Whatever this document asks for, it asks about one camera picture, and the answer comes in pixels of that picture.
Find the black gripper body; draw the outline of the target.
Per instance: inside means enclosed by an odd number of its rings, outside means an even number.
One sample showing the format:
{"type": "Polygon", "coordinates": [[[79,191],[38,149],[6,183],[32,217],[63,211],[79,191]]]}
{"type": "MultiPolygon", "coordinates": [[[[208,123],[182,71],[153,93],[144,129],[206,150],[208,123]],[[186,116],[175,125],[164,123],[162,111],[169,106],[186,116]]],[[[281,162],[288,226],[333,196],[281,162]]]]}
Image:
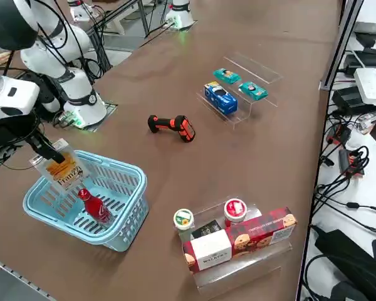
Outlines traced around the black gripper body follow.
{"type": "Polygon", "coordinates": [[[30,134],[40,123],[35,113],[0,119],[0,144],[6,144],[30,134]]]}

